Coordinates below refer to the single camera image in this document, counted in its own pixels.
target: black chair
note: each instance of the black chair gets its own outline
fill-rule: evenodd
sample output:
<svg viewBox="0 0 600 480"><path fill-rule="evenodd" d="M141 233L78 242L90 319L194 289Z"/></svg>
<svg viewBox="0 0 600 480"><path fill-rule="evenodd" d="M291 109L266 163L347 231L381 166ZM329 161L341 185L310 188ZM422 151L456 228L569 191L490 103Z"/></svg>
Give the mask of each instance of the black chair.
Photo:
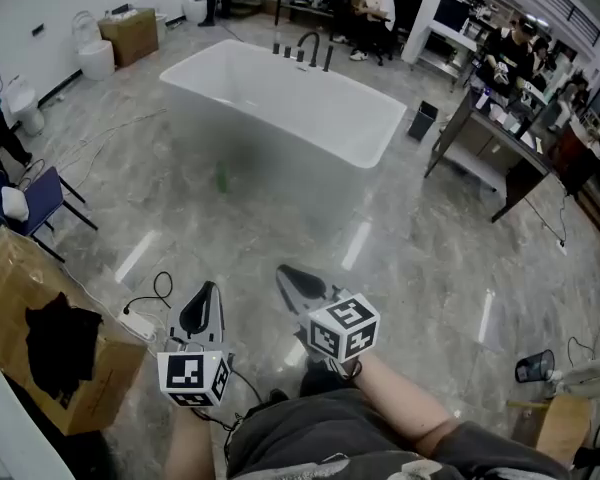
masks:
<svg viewBox="0 0 600 480"><path fill-rule="evenodd" d="M384 18L381 20L383 23L389 21ZM378 59L378 66L384 66L384 56L387 56L388 60L393 60L393 50L395 49L398 41L398 35L396 32L396 24L393 23L393 30L387 30L387 34L383 37L378 38L372 45L371 54L375 55Z"/></svg>

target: gray tile floor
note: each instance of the gray tile floor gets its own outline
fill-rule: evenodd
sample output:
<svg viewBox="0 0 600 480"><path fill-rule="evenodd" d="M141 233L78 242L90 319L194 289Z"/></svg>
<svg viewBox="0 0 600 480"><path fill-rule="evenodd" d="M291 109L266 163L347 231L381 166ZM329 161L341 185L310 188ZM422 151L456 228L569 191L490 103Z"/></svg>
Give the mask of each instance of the gray tile floor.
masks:
<svg viewBox="0 0 600 480"><path fill-rule="evenodd" d="M219 193L213 168L172 133L161 112L158 76L233 35L263 46L273 41L269 16L225 24L227 29L199 29L184 23L169 32L159 52L108 80L78 80L62 101L44 109L43 134L24 139L35 157L57 166L78 188L100 226L96 234L61 209L52 219L55 234L45 230L40 237L54 244L68 270L111 311L150 295L161 270L173 276L175 306L212 279L222 290L237 367L261 393L274 386L293 392L303 361L293 352L297 342L275 291L274 270L285 261L321 269L364 293L381 311L380 356L457 415L502 434L515 418L506 399L528 399L538 389L515 385L517 358L551 348L566 368L571 335L600 353L600 236L572 199L564 211L565 256L526 203L491 224L502 201L472 176L443 163L423 180L438 125L423 143L406 136L406 127L421 100L439 107L442 121L462 97L436 74L409 70L400 60L384 67L353 63L347 48L336 47L334 70L409 107L363 204L343 229L319 232L266 194L247 197L236 180L228 194ZM305 32L290 23L279 30L284 44L295 44ZM326 43L323 34L320 58ZM558 182L547 179L530 200L561 232ZM368 237L345 270L343 258L363 223L370 225ZM145 254L116 279L143 238L150 243ZM156 301L134 309L166 319L166 308ZM151 349L159 350L163 340L161 331ZM577 348L572 356L582 361ZM218 414L232 420L234 412L244 414L252 404L253 396L236 378ZM147 355L106 433L123 478L160 476L169 414L157 388L155 360ZM214 436L221 472L224 433L215 429Z"/></svg>

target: man in white shirt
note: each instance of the man in white shirt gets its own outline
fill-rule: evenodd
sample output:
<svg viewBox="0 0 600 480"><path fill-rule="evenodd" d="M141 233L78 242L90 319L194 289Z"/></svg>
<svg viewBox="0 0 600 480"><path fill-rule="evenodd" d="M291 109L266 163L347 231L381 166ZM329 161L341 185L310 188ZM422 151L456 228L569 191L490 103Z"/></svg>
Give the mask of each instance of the man in white shirt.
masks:
<svg viewBox="0 0 600 480"><path fill-rule="evenodd" d="M360 0L347 23L347 36L333 39L334 43L344 43L347 39L355 44L349 57L351 60L366 60L368 51L374 44L387 41L396 21L393 0Z"/></svg>

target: white bathtub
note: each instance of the white bathtub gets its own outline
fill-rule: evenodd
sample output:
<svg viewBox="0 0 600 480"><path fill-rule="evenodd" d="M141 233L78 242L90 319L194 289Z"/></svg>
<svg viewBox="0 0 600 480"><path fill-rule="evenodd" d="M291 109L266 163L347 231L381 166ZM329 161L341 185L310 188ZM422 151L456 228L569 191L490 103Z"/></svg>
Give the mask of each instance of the white bathtub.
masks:
<svg viewBox="0 0 600 480"><path fill-rule="evenodd" d="M160 80L175 131L192 147L331 222L351 214L406 110L350 78L234 40Z"/></svg>

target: wire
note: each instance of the wire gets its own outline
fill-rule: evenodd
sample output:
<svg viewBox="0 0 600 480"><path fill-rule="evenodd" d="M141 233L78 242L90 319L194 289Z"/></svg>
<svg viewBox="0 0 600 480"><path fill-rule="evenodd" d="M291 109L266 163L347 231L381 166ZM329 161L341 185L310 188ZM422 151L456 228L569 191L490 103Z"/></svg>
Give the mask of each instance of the wire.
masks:
<svg viewBox="0 0 600 480"><path fill-rule="evenodd" d="M229 432L233 426L235 425L228 425L226 424L224 421L221 421L217 418L214 418L213 416L209 416L207 413L204 412L200 412L197 409L191 409L193 411L193 414L195 414L198 418L200 418L201 420L204 421L213 421L214 423L217 423L218 425L220 425L223 430L226 430L227 432Z"/></svg>
<svg viewBox="0 0 600 480"><path fill-rule="evenodd" d="M71 274L71 272L69 272L69 270L65 266L63 266L62 269L64 270L65 274L67 274L73 280L74 283L76 283L78 286L80 286L80 288L82 288L84 290L84 292L87 294L88 297L91 298L91 300L93 300L93 301L97 302L98 304L100 304L100 306L102 306L104 308L104 310L109 314L109 316L111 318L113 318L114 320L117 320L122 325L122 327L125 329L125 331L127 331L132 336L135 336L139 340L144 341L145 343L155 343L155 341L156 341L155 335L153 336L152 340L147 340L144 336L140 336L133 329L130 329L129 327L127 327L126 325L124 325L122 322L120 322L120 320L118 320L116 318L116 316L111 312L111 310L109 309L109 307L107 305L105 305L105 303L102 302L100 299L98 299L97 297L93 296L89 292L89 290L87 290L87 288L85 287L85 285L83 285L80 281L78 281L75 277L73 277L73 275ZM156 357L155 352L153 352L150 348L148 348L147 350L149 351L149 354L151 354L154 358Z"/></svg>
<svg viewBox="0 0 600 480"><path fill-rule="evenodd" d="M567 341L567 357L569 358L569 362L571 363L572 368L573 368L573 361L571 360L571 350L569 349L569 346L571 345L571 341L575 341L582 348L589 350L591 352L591 361L593 361L596 358L595 350L593 350L591 347L588 347L587 345L583 345L582 343L580 343L578 341L578 338L576 338L575 336L571 336L571 338L569 338L569 341Z"/></svg>
<svg viewBox="0 0 600 480"><path fill-rule="evenodd" d="M95 139L97 139L98 137L101 137L102 135L111 132L111 134L103 141L103 143L100 145L100 147L98 148L98 151L96 151L96 154L93 155L93 157L91 158L91 162L89 163L89 168L87 169L87 173L85 174L84 178L82 178L82 180L77 183L74 184L75 188L79 188L80 185L82 185L85 181L87 181L87 178L89 177L89 175L91 174L91 169L93 168L93 164L96 161L96 158L98 157L98 155L100 154L100 152L104 149L104 146L109 142L109 140L115 135L115 132L118 131L120 128L124 128L125 126L129 126L130 124L134 124L137 123L139 121L143 121L145 119L148 119L150 117L154 117L157 116L159 114L162 114L164 112L166 112L167 109L166 108L161 108L159 110L157 110L156 112L153 112L151 114L147 114L144 116L139 116L139 117L135 117L133 118L131 121L127 121L126 123L122 123L119 124L117 126L113 126L111 128L107 128L106 130L103 130L99 133L97 133L96 135L94 135L93 137L91 137L91 139L89 140L81 140L81 145L77 148L77 149L69 149L69 151L67 151L64 155L62 155L62 157L60 158L58 163L61 163L62 160L64 160L66 157L71 156L76 154L78 151L84 149L85 147L87 147L89 144L91 144ZM69 162L68 164L60 167L58 169L58 172L62 172L65 171L67 168L71 167L73 164L79 162L82 160L82 157L78 157L75 160L72 160L71 162Z"/></svg>
<svg viewBox="0 0 600 480"><path fill-rule="evenodd" d="M256 395L256 398L258 399L258 403L262 404L262 397L260 396L260 393L258 393L258 390L253 387L253 384L251 384L251 382L249 382L247 378L244 375L242 375L238 370L231 368L231 371L235 373L238 377L240 377L245 382L245 384L251 388L251 391L253 391L253 394Z"/></svg>
<svg viewBox="0 0 600 480"><path fill-rule="evenodd" d="M160 292L158 291L158 279L160 279L160 276L162 276L162 275L167 276L167 279L169 279L169 290L164 295L161 295ZM127 302L127 304L125 305L122 312L125 315L128 315L129 314L129 306L131 306L131 304L133 304L134 302L136 302L138 300L149 300L149 299L159 299L164 303L165 306L167 306L169 309L171 309L171 306L165 300L169 295L171 295L171 292L173 292L173 278L171 277L171 274L169 274L169 272L167 272L166 270L162 270L161 272L158 272L156 274L156 277L153 278L153 293L155 293L155 295L145 295L143 297L136 297L135 299L131 299L129 302Z"/></svg>
<svg viewBox="0 0 600 480"><path fill-rule="evenodd" d="M220 26L221 26L223 29L225 29L227 32L229 32L229 34L231 34L233 37L235 37L235 38L236 38L238 41L240 41L241 43L244 43L244 41L243 41L242 39L240 39L240 38L238 37L238 35L237 35L237 34L236 34L236 33L235 33L233 30L231 30L229 27L226 27L226 26L225 26L225 25L223 25L222 23L219 23L219 25L220 25Z"/></svg>
<svg viewBox="0 0 600 480"><path fill-rule="evenodd" d="M235 413L236 419L233 425L229 425L224 421L214 418L213 416L209 416L208 414L200 412L197 409L191 409L191 412L193 412L193 414L195 414L202 421L212 421L214 423L217 423L222 427L223 430L227 432L227 438L224 440L224 446L222 447L222 450L224 452L224 460L227 464L229 464L229 444L231 441L231 436L233 436L233 433L240 426L240 423L242 423L242 420L244 420L244 418L240 414Z"/></svg>
<svg viewBox="0 0 600 480"><path fill-rule="evenodd" d="M26 174L28 172L30 172L33 169L34 165L37 164L41 164L40 169L38 170L38 172L35 174L35 176L26 176ZM24 172L22 173L22 177L20 178L20 181L18 181L17 185L18 185L18 189L20 190L26 190L27 188L29 188L29 186L36 181L36 179L38 179L38 176L40 176L40 174L42 173L42 171L44 171L44 167L45 167L45 161L44 158L39 158L38 160L36 160L35 162L33 162L32 164L29 164L29 166L27 166L27 168L24 170ZM20 185L22 185L22 182L24 180L28 180L29 183L23 188Z"/></svg>
<svg viewBox="0 0 600 480"><path fill-rule="evenodd" d="M566 202L567 202L567 194L564 195L564 197L562 198L562 208L560 208L560 211L558 212L558 215L560 217L560 222L562 223L562 232L564 234L564 238L562 238L560 235L558 235L558 233L556 233L553 228L551 226L549 226L549 224L547 224L547 221L544 220L544 218L542 217L542 215L540 215L540 213L538 213L538 210L536 210L536 207L533 206L529 200L525 197L524 200L527 202L527 204L529 206L531 206L531 209L536 213L536 215L538 216L538 218L542 221L542 223L549 229L549 231L551 231L553 233L553 235L558 239L558 241L560 242L560 245L562 247L564 247L564 244L567 243L567 227L564 224L564 219L562 218L562 213L565 210L565 206L566 206Z"/></svg>
<svg viewBox="0 0 600 480"><path fill-rule="evenodd" d="M333 372L336 375L338 375L338 377L340 377L340 380L343 380L345 382L350 382L362 373L362 363L358 360L357 357L352 359L352 361L353 360L355 360L355 364L353 365L353 370L351 371L350 375L342 375L340 373L340 369L337 367L335 361L331 358L329 358L329 365L331 366L331 370L333 370Z"/></svg>

